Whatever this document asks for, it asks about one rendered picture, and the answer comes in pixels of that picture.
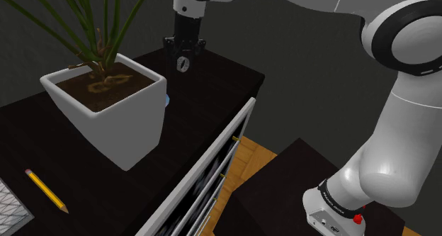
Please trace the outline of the dark chest of drawers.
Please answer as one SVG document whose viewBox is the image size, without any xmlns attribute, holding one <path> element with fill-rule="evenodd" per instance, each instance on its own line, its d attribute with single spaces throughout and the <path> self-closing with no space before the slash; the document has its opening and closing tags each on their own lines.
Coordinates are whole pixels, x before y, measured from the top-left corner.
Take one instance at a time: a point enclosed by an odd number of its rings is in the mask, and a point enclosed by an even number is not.
<svg viewBox="0 0 442 236">
<path fill-rule="evenodd" d="M 0 108 L 0 178 L 34 218 L 12 236 L 187 235 L 219 191 L 264 76 L 205 51 L 184 73 L 161 50 L 137 61 L 166 77 L 159 144 L 128 171 L 68 121 L 46 92 Z M 67 206 L 61 211 L 31 169 Z"/>
</svg>

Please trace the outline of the green plant in white pot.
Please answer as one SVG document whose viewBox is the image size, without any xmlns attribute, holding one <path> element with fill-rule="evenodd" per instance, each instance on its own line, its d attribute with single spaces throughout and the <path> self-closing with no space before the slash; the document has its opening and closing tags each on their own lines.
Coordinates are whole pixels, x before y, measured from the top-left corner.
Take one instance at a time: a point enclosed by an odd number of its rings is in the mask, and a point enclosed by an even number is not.
<svg viewBox="0 0 442 236">
<path fill-rule="evenodd" d="M 138 0 L 120 24 L 114 0 L 113 25 L 97 27 L 91 0 L 65 0 L 84 30 L 83 43 L 47 0 L 38 0 L 74 41 L 70 44 L 13 0 L 3 0 L 60 41 L 80 64 L 46 74 L 40 83 L 72 125 L 101 154 L 127 171 L 158 144 L 166 108 L 166 78 L 119 52 Z"/>
</svg>

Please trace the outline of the dark robot stand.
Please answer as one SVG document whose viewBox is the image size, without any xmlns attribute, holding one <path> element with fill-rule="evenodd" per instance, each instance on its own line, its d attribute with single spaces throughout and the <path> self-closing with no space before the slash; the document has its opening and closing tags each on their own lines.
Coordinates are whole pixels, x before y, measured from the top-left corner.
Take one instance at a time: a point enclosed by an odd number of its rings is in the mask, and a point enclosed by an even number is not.
<svg viewBox="0 0 442 236">
<path fill-rule="evenodd" d="M 232 192 L 215 236 L 322 236 L 307 222 L 302 195 L 337 170 L 297 139 Z"/>
</svg>

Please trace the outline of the yellow pencil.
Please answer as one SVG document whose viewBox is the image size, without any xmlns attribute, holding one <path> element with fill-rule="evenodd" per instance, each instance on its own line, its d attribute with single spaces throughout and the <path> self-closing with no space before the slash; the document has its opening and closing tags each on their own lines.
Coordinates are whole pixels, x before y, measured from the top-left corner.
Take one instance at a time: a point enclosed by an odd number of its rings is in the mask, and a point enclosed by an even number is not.
<svg viewBox="0 0 442 236">
<path fill-rule="evenodd" d="M 67 206 L 31 169 L 26 169 L 25 173 L 61 211 L 69 214 Z"/>
</svg>

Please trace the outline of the grey patterned flat box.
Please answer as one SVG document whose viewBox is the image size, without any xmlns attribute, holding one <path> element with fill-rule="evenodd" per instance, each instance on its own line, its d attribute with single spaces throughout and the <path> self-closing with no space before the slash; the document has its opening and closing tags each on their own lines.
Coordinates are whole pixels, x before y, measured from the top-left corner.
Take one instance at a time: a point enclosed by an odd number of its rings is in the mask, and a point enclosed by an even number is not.
<svg viewBox="0 0 442 236">
<path fill-rule="evenodd" d="M 12 236 L 34 218 L 0 178 L 0 236 Z"/>
</svg>

